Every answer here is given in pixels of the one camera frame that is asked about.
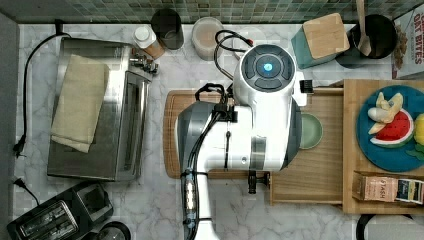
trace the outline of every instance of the kettle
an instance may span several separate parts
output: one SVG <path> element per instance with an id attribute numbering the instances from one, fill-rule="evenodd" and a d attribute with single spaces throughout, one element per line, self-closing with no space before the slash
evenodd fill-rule
<path id="1" fill-rule="evenodd" d="M 131 240 L 131 233 L 125 224 L 110 222 L 99 233 L 90 232 L 82 240 Z"/>

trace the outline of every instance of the stainless steel toaster oven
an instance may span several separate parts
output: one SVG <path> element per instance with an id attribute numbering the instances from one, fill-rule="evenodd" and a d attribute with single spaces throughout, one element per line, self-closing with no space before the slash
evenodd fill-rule
<path id="1" fill-rule="evenodd" d="M 62 39 L 53 111 L 72 54 L 103 62 L 110 71 L 89 152 L 50 140 L 47 175 L 103 181 L 133 180 L 140 175 L 151 74 L 131 65 L 135 51 L 126 43 Z"/>

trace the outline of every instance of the blue plate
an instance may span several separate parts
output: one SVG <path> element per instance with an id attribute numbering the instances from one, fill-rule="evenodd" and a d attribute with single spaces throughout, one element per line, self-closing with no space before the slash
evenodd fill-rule
<path id="1" fill-rule="evenodd" d="M 403 109 L 408 111 L 414 120 L 419 114 L 424 113 L 424 94 L 415 88 L 395 85 L 376 91 L 362 105 L 356 121 L 356 137 L 362 152 L 376 166 L 389 172 L 406 172 L 421 167 L 424 161 L 409 156 L 405 152 L 414 149 L 416 142 L 413 138 L 406 145 L 393 149 L 379 147 L 370 142 L 374 134 L 369 135 L 368 131 L 375 122 L 368 117 L 368 109 L 375 107 L 380 92 L 383 92 L 384 99 L 387 101 L 396 93 L 402 94 Z"/>

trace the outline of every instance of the green bowl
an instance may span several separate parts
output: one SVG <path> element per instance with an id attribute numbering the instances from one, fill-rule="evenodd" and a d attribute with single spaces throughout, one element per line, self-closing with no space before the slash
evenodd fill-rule
<path id="1" fill-rule="evenodd" d="M 322 138 L 322 125 L 317 117 L 302 113 L 302 139 L 300 149 L 310 149 L 318 145 Z"/>

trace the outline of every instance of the kitchen towel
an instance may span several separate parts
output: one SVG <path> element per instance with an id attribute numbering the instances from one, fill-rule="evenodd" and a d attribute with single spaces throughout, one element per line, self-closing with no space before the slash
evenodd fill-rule
<path id="1" fill-rule="evenodd" d="M 53 119 L 53 141 L 88 153 L 108 77 L 106 64 L 71 55 Z"/>

